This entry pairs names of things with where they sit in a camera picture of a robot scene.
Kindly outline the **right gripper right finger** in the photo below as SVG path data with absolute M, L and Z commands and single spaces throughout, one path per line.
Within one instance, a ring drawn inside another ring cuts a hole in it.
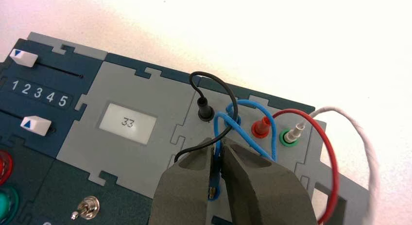
M 223 140 L 221 158 L 233 224 L 317 224 L 309 194 L 294 172 L 229 138 Z

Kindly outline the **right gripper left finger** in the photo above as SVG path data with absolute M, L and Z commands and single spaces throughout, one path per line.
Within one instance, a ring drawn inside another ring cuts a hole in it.
M 162 174 L 150 225 L 204 225 L 214 146 L 189 152 Z

